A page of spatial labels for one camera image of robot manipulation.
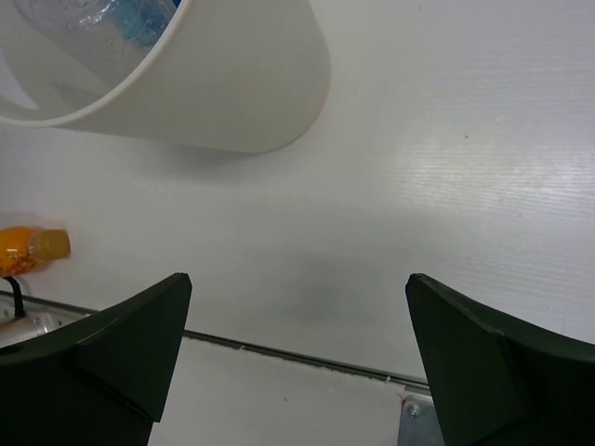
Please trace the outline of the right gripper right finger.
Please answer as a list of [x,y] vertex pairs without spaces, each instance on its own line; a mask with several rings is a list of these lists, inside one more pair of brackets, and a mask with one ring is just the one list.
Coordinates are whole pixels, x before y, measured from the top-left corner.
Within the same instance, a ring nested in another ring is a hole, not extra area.
[[425,274],[405,295],[445,444],[593,444],[593,345]]

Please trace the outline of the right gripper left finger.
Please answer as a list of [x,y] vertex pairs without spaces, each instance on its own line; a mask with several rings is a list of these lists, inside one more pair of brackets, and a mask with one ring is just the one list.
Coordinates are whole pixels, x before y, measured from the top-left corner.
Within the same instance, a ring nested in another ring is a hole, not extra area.
[[4,445],[145,445],[161,421],[192,282],[175,273],[113,307],[1,349]]

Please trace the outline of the orange juice bottle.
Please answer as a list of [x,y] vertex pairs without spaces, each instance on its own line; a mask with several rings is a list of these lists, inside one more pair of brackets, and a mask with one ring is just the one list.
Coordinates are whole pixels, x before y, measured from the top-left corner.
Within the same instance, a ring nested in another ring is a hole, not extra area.
[[66,230],[11,227],[1,230],[1,276],[18,276],[45,268],[69,257]]

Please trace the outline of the clear bottle blue-white cap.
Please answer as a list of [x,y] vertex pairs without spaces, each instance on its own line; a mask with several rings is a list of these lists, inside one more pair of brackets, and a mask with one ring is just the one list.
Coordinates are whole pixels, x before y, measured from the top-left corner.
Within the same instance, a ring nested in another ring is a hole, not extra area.
[[132,20],[139,12],[137,1],[13,1],[17,11],[34,27],[44,31],[79,30],[110,20]]

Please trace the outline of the blue label plastic bottle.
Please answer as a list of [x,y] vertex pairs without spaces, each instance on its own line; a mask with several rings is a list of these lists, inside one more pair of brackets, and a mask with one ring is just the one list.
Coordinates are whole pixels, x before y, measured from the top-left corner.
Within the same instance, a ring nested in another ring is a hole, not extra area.
[[112,5],[112,20],[123,37],[137,46],[151,47],[172,20],[180,1],[127,0]]

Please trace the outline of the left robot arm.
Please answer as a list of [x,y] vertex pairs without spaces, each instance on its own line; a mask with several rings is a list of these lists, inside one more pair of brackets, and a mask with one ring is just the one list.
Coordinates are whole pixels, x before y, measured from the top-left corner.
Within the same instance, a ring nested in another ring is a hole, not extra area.
[[54,332],[90,315],[89,311],[25,296],[19,282],[5,277],[1,292],[1,348]]

